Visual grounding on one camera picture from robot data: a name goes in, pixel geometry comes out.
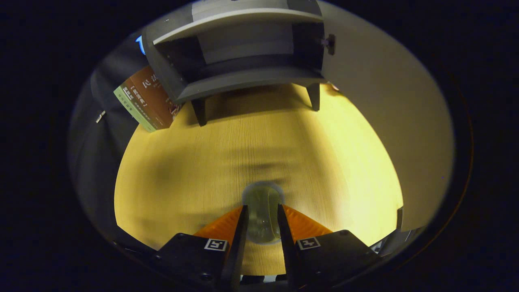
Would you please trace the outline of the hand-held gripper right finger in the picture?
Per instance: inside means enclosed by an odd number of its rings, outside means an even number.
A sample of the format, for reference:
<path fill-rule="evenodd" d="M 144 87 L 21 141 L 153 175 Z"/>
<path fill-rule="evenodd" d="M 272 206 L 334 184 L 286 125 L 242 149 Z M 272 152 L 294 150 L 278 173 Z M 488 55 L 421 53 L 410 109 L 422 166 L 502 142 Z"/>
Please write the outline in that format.
<path fill-rule="evenodd" d="M 291 290 L 335 288 L 382 260 L 349 230 L 332 232 L 286 205 L 278 205 L 278 225 Z"/>

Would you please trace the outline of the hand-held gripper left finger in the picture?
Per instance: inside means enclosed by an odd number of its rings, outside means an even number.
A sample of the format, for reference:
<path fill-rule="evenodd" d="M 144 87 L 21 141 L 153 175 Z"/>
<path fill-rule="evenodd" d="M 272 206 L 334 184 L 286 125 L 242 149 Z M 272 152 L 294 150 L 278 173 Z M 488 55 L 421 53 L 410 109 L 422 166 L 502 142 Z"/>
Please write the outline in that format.
<path fill-rule="evenodd" d="M 248 207 L 234 209 L 196 235 L 174 235 L 152 266 L 191 290 L 238 290 L 248 225 Z"/>

